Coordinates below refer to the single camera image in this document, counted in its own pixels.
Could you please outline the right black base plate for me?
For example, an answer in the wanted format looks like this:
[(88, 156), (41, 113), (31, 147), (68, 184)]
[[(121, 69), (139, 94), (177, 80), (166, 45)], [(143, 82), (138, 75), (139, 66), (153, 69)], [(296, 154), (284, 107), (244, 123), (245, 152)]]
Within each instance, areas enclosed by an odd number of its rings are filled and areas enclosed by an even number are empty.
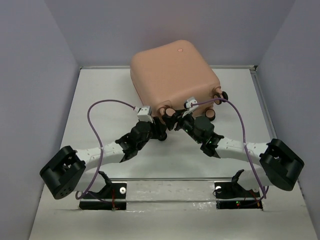
[(231, 181), (215, 183), (213, 196), (216, 198), (218, 210), (263, 209), (260, 193), (245, 190), (238, 181), (244, 170), (239, 170)]

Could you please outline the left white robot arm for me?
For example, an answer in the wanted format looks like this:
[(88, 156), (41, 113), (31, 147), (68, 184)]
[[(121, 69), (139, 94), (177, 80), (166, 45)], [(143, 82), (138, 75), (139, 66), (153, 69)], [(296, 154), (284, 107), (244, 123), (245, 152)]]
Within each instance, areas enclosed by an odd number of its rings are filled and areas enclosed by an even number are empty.
[[(104, 146), (89, 149), (64, 146), (44, 165), (39, 175), (56, 200), (72, 192), (80, 199), (79, 194), (92, 191), (104, 198), (110, 194), (111, 181), (100, 167), (134, 158), (149, 140), (166, 140), (166, 131), (166, 125), (155, 117), (153, 121), (138, 121), (129, 133)], [(104, 180), (94, 184), (98, 176)]]

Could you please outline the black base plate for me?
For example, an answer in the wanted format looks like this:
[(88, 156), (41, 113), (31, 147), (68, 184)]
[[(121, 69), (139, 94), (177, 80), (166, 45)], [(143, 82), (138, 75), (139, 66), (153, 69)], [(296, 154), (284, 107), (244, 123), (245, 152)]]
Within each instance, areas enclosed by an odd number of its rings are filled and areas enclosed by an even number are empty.
[(245, 190), (238, 181), (244, 170), (239, 170), (231, 181), (215, 183), (213, 196), (216, 198), (218, 210), (263, 209), (260, 193)]
[(124, 211), (127, 209), (127, 182), (112, 181), (103, 171), (98, 172), (103, 179), (98, 190), (91, 188), (79, 202), (81, 210)]

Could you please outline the pink hard-shell suitcase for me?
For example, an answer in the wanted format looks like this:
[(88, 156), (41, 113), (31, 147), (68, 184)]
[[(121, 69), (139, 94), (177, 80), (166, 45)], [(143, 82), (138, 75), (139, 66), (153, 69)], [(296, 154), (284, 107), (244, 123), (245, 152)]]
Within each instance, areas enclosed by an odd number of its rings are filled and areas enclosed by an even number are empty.
[(165, 110), (182, 110), (189, 98), (195, 98), (200, 105), (193, 116), (204, 115), (213, 121), (214, 104), (228, 97), (215, 72), (187, 40), (136, 53), (130, 62), (130, 77), (142, 104), (159, 118)]

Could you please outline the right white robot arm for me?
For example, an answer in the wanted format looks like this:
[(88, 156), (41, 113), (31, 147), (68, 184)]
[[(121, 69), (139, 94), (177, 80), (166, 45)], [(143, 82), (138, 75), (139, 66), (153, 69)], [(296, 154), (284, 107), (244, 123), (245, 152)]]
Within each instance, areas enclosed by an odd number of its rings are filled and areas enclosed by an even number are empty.
[(248, 190), (275, 186), (292, 191), (305, 166), (304, 161), (282, 140), (267, 143), (234, 140), (215, 133), (215, 126), (205, 116), (193, 117), (186, 110), (162, 116), (169, 130), (183, 130), (208, 157), (248, 162), (250, 170), (239, 170), (230, 183), (235, 196)]

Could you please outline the aluminium rail front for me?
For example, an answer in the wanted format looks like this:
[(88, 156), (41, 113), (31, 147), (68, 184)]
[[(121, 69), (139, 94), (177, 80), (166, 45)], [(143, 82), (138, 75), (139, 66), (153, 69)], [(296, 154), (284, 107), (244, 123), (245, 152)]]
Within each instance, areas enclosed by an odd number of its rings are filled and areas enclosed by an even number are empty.
[(214, 181), (230, 182), (231, 177), (142, 177), (142, 178), (111, 178), (111, 181)]

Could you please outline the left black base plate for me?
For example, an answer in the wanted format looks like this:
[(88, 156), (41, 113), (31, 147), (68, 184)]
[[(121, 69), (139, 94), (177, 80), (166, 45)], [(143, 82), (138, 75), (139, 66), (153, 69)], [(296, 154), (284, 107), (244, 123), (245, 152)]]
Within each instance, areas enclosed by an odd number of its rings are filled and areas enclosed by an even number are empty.
[(98, 190), (91, 188), (79, 202), (81, 210), (124, 211), (127, 209), (127, 182), (112, 181), (103, 171), (98, 172), (103, 179)]

